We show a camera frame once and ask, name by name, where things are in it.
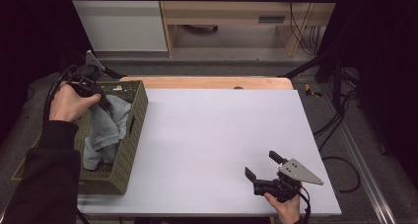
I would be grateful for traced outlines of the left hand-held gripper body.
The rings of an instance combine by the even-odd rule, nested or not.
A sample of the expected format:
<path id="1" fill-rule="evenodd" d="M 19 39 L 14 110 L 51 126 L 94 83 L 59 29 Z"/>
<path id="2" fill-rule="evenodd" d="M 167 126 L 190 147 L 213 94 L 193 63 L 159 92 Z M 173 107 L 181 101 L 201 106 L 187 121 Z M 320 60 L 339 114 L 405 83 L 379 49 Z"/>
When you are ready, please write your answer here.
<path id="1" fill-rule="evenodd" d="M 85 64 L 71 69 L 66 81 L 83 98 L 88 98 L 95 94 L 104 97 L 105 93 L 98 83 L 104 72 L 105 67 L 97 60 L 93 52 L 88 50 L 86 52 Z"/>

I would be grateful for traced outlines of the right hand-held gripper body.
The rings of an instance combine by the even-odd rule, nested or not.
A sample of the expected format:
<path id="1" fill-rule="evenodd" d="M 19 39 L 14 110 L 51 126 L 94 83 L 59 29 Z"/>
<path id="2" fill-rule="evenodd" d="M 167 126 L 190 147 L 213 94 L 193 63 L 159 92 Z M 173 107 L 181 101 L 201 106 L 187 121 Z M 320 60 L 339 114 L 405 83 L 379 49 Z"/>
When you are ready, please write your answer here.
<path id="1" fill-rule="evenodd" d="M 277 178 L 271 181 L 259 180 L 252 175 L 253 193 L 265 195 L 270 193 L 279 202 L 286 202 L 299 194 L 302 183 L 323 186 L 324 181 L 302 165 L 296 159 L 273 158 L 279 167 Z"/>

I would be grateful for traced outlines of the grey cloth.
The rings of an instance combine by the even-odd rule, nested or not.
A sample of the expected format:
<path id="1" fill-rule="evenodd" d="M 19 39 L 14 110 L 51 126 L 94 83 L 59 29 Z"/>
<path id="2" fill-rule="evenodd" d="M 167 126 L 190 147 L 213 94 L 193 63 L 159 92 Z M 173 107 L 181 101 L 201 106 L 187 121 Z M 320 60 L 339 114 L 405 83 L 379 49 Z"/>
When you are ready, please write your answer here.
<path id="1" fill-rule="evenodd" d="M 113 164 L 120 141 L 126 135 L 131 105 L 117 96 L 108 95 L 109 108 L 91 107 L 91 132 L 85 138 L 83 167 L 94 171 L 100 163 Z"/>

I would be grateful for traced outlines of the olive green woven basket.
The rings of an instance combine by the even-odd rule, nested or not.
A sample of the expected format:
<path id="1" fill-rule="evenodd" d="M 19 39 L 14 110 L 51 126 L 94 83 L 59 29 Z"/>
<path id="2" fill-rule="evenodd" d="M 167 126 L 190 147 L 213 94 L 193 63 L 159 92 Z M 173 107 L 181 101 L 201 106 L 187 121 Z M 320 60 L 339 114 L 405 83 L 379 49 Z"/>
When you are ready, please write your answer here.
<path id="1" fill-rule="evenodd" d="M 126 134 L 118 145 L 112 164 L 101 162 L 94 171 L 88 171 L 80 162 L 80 194 L 123 195 L 127 191 L 133 162 L 144 124 L 148 97 L 144 83 L 138 81 L 100 82 L 104 92 L 117 96 L 131 105 L 126 121 Z"/>

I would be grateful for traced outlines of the person's right hand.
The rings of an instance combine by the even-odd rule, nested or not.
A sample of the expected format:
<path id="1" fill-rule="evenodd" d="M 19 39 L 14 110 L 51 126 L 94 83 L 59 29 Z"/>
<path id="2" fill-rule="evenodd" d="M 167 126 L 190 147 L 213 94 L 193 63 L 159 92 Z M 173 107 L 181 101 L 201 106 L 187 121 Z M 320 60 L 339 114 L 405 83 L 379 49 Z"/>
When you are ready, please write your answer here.
<path id="1" fill-rule="evenodd" d="M 295 195 L 285 202 L 278 201 L 272 194 L 266 192 L 264 198 L 276 210 L 282 224 L 296 224 L 300 216 L 300 197 Z"/>

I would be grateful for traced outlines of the white cabinet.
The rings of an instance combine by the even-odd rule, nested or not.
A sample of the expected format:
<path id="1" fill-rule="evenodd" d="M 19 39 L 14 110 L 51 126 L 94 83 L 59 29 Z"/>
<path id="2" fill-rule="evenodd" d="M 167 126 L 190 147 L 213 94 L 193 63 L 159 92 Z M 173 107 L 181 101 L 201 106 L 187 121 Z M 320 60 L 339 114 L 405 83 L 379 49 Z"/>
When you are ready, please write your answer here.
<path id="1" fill-rule="evenodd" d="M 167 51 L 158 1 L 73 2 L 94 51 Z"/>

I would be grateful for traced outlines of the metal floor rail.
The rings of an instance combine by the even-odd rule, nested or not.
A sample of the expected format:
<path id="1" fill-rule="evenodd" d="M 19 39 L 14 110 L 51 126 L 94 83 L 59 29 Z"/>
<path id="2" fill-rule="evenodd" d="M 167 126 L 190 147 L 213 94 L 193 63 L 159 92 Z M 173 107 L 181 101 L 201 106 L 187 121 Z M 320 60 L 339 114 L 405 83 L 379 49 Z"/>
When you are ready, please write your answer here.
<path id="1" fill-rule="evenodd" d="M 371 206 L 381 224 L 397 224 L 383 191 L 378 184 L 378 175 L 373 172 L 374 160 L 370 152 L 379 152 L 380 145 L 371 131 L 370 125 L 365 121 L 355 90 L 340 94 L 340 107 L 332 105 L 332 90 L 328 85 L 321 85 L 323 97 L 326 100 L 330 111 L 337 116 L 337 122 L 326 135 L 326 138 L 319 145 L 330 149 L 329 139 L 337 136 L 345 147 L 350 157 L 350 164 L 354 166 L 358 174 L 358 180 L 363 187 Z"/>

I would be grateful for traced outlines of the black metal stand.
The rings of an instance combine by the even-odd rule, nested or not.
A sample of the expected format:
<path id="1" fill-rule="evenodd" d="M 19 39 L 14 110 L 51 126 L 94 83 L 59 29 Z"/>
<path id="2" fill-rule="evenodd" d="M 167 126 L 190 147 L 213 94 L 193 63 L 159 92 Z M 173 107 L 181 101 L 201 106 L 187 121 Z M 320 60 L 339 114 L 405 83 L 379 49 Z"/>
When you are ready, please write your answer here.
<path id="1" fill-rule="evenodd" d="M 336 109 L 339 108 L 343 67 L 341 58 L 337 52 L 324 52 L 296 69 L 279 75 L 279 78 L 293 79 L 315 66 L 318 66 L 318 69 L 314 78 L 318 83 L 324 83 L 332 77 L 332 105 Z"/>

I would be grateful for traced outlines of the light wooden desk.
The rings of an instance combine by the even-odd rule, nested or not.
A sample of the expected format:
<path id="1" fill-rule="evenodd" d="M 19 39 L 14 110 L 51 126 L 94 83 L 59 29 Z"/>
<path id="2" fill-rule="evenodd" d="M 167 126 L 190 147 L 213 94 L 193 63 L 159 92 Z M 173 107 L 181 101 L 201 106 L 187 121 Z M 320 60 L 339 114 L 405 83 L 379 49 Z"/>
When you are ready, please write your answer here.
<path id="1" fill-rule="evenodd" d="M 277 28 L 288 56 L 296 54 L 307 41 L 302 38 L 307 27 L 328 25 L 333 3 L 274 2 L 197 2 L 162 1 L 163 19 L 175 26 L 267 25 Z"/>

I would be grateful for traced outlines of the person's left hand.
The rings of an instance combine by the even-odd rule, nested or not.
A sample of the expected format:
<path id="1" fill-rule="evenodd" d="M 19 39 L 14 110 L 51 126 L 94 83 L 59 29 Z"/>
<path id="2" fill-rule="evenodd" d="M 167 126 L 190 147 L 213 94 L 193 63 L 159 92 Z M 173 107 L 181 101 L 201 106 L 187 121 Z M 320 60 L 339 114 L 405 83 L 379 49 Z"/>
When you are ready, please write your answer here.
<path id="1" fill-rule="evenodd" d="M 97 104 L 101 97 L 100 94 L 94 94 L 87 98 L 80 97 L 70 85 L 63 82 L 53 97 L 48 118 L 73 122 L 82 117 L 88 108 Z"/>

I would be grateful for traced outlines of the yellow and black tool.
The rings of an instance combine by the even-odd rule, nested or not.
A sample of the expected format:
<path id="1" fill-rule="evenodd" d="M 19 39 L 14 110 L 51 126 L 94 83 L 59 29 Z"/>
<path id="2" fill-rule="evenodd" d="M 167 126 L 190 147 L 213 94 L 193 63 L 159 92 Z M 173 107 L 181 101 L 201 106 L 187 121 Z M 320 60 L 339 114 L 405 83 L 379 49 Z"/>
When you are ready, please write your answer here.
<path id="1" fill-rule="evenodd" d="M 314 92 L 312 90 L 310 84 L 305 84 L 305 93 L 308 96 L 313 96 L 313 97 L 317 97 L 317 98 L 321 98 L 322 97 L 322 93 Z"/>

